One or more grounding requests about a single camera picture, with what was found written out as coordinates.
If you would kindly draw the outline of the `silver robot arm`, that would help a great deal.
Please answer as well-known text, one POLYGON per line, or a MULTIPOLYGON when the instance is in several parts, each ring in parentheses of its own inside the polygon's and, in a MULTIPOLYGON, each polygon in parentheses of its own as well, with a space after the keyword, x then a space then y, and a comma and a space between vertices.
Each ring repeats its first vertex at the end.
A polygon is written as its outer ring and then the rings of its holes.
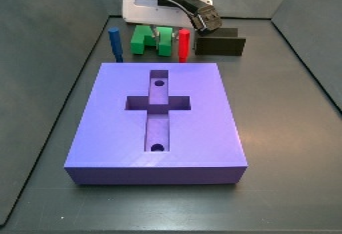
POLYGON ((213 33, 222 25, 213 0, 122 0, 127 23, 193 27, 200 35, 213 33))

